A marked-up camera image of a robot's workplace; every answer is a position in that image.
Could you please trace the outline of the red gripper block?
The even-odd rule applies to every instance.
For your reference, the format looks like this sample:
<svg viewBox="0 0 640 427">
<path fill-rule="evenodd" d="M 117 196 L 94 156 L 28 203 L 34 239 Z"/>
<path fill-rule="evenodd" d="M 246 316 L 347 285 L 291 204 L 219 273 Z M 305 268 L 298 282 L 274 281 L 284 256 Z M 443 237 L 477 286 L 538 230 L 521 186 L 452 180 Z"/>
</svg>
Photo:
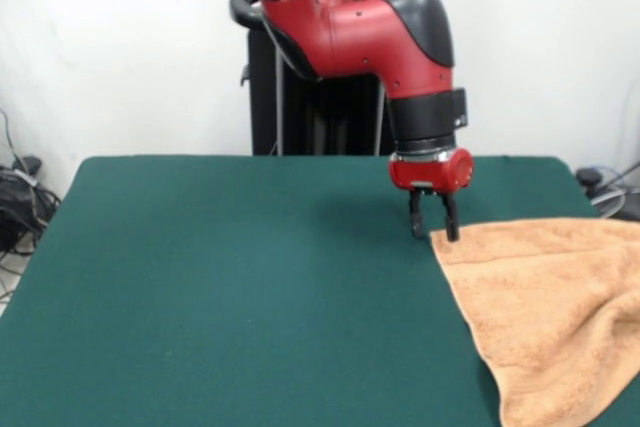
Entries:
<svg viewBox="0 0 640 427">
<path fill-rule="evenodd" d="M 445 209 L 447 240 L 459 240 L 457 204 L 453 193 L 467 187 L 474 172 L 474 160 L 463 148 L 449 149 L 424 156 L 401 156 L 398 153 L 389 159 L 389 174 L 392 183 L 409 192 L 409 216 L 412 236 L 423 239 L 425 235 L 421 199 L 424 190 L 442 194 L 440 199 Z"/>
</svg>

